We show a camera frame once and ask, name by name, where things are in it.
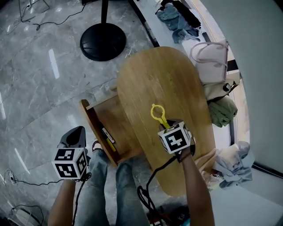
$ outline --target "cable on floor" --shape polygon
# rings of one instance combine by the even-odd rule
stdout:
[[[4,182],[5,182],[5,176],[6,176],[5,174],[6,174],[7,172],[9,172],[9,171],[10,171],[11,173],[13,173],[10,169],[7,169],[7,170],[5,171],[5,173],[4,173]],[[92,173],[89,172],[89,173],[86,173],[81,179],[76,180],[76,181],[82,181],[82,184],[81,184],[80,189],[79,189],[79,192],[78,192],[78,194],[77,194],[77,196],[76,196],[76,207],[75,207],[75,212],[74,212],[74,216],[73,216],[73,223],[72,223],[72,226],[75,225],[76,212],[77,212],[77,209],[78,209],[78,201],[79,201],[80,192],[81,192],[81,190],[82,190],[82,188],[83,188],[85,182],[87,182],[87,181],[89,180],[89,178],[91,178],[91,177],[92,177]],[[51,183],[58,183],[58,182],[60,182],[60,181],[62,181],[62,180],[63,180],[63,179],[58,180],[58,181],[50,181],[50,182],[48,182],[48,183],[33,184],[33,183],[28,183],[28,182],[26,182],[26,181],[20,181],[20,180],[17,180],[17,179],[14,179],[14,178],[11,177],[11,181],[22,182],[22,183],[25,183],[25,184],[27,184],[27,185],[35,185],[35,186],[49,185],[49,184],[51,184]],[[12,209],[11,209],[11,213],[12,213],[12,210],[14,210],[15,208],[17,208],[17,207],[19,207],[19,206],[26,206],[26,205],[18,205],[18,206],[16,206],[16,207],[12,208]],[[41,208],[40,208],[39,206],[26,206],[26,207],[38,207],[38,208],[40,209],[41,214],[42,214],[42,222],[41,222],[41,224],[40,224],[40,226],[41,226],[42,223],[43,223],[43,220],[44,220],[44,217],[43,217],[43,213],[42,213]]]
[[[37,206],[37,205],[35,205],[35,206],[17,205],[17,206],[15,206],[15,207],[13,207],[13,208],[11,209],[11,214],[13,214],[12,211],[13,211],[14,209],[16,209],[17,207],[20,207],[20,206],[23,206],[23,207],[38,207],[38,208],[40,209],[40,212],[41,212],[41,215],[42,215],[42,221],[41,221],[41,223],[40,223],[39,226],[42,226],[43,221],[44,221],[44,215],[43,215],[43,212],[42,212],[42,209],[40,208],[40,206]]]
[[[84,7],[85,7],[87,4],[89,4],[89,3],[84,4],[84,6],[83,6],[83,8],[82,8],[81,11],[69,15],[69,16],[68,16],[63,22],[61,22],[61,23],[56,23],[56,22],[32,23],[32,22],[30,22],[30,20],[23,20],[24,12],[25,12],[26,8],[29,7],[29,5],[28,5],[28,6],[25,8],[25,10],[24,10],[23,15],[21,15],[21,10],[20,10],[21,22],[23,22],[23,23],[25,23],[25,22],[30,22],[30,23],[32,23],[33,25],[37,25],[36,30],[39,30],[39,29],[40,29],[40,26],[43,25],[43,24],[53,23],[53,24],[56,24],[56,25],[60,25],[60,24],[63,24],[67,19],[69,19],[70,16],[74,16],[74,15],[77,15],[77,14],[81,13],[81,12],[84,10]]]
[[[45,184],[45,183],[41,183],[41,184],[32,184],[32,183],[28,183],[28,182],[26,182],[26,181],[19,181],[19,180],[15,180],[14,178],[12,178],[11,177],[11,181],[15,181],[15,182],[22,182],[22,183],[25,183],[25,184],[27,184],[27,185],[35,185],[35,186],[41,186],[41,185],[49,185],[49,184],[56,184],[56,183],[59,183],[60,181],[63,181],[64,179],[61,179],[61,180],[58,180],[58,181],[50,181],[50,182],[48,182],[47,184]]]
[[[14,23],[13,23],[14,28],[13,28],[11,31],[6,32],[6,30],[3,29],[2,27],[0,27],[0,30],[3,30],[3,31],[5,32],[5,35],[8,35],[8,34],[12,33],[12,32],[17,28],[17,26],[19,25],[20,22],[25,22],[25,21],[23,21],[23,17],[24,17],[24,15],[25,15],[25,12],[26,12],[26,9],[27,9],[27,8],[29,8],[29,5],[27,5],[27,6],[24,8],[23,15],[21,14],[21,10],[19,10],[19,11],[20,11],[20,20],[19,20],[19,19],[16,19],[16,20],[14,21]]]
[[[155,169],[153,174],[151,175],[149,181],[146,184],[146,189],[143,189],[142,186],[138,186],[138,188],[137,188],[137,193],[138,193],[138,197],[139,197],[140,201],[149,210],[149,214],[150,214],[150,217],[151,217],[151,223],[152,224],[153,224],[153,217],[157,216],[159,218],[161,225],[163,225],[161,220],[164,220],[167,224],[172,225],[172,222],[170,220],[168,220],[167,218],[163,217],[162,215],[160,215],[159,212],[157,211],[157,209],[155,208],[155,205],[154,205],[153,201],[151,200],[151,198],[149,196],[149,184],[158,171],[163,170],[165,167],[167,167],[170,163],[175,161],[177,158],[178,157],[175,155],[172,158],[170,158],[163,166]]]

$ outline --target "jeans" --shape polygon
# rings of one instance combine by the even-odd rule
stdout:
[[[186,19],[179,13],[172,3],[167,3],[163,11],[156,13],[157,17],[166,24],[169,30],[173,30],[174,43],[181,43],[184,40],[197,38],[199,31],[194,29]]]
[[[105,212],[104,186],[109,159],[103,151],[94,151],[89,162],[92,177],[82,198],[84,208],[78,210],[78,226],[109,226]],[[116,226],[149,226],[138,198],[132,175],[132,159],[118,165],[116,172],[117,220]]]

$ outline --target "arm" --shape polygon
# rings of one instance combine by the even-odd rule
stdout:
[[[50,211],[48,226],[71,226],[76,183],[64,180]]]
[[[189,149],[182,151],[185,156]],[[202,175],[197,169],[190,154],[183,161],[185,174],[187,203],[191,215],[191,226],[214,226],[214,217],[210,194]]]

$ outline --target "wooden tabletop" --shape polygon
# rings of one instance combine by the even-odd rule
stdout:
[[[118,96],[153,170],[172,155],[163,148],[159,123],[150,116],[152,104],[165,108],[167,119],[182,119],[196,139],[194,159],[215,148],[207,102],[199,76],[180,51],[158,47],[127,59],[118,76]],[[182,165],[177,161],[156,177],[165,193],[185,194]]]

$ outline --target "white bag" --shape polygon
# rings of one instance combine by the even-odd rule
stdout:
[[[193,57],[193,50],[198,45],[207,44]],[[191,57],[196,61],[195,68],[199,72],[203,84],[222,83],[226,81],[228,42],[201,42],[191,49]]]
[[[239,72],[228,74],[226,81],[222,83],[212,83],[203,85],[204,94],[208,102],[215,102],[226,95],[228,95],[232,90],[239,85],[241,80],[241,75]]]

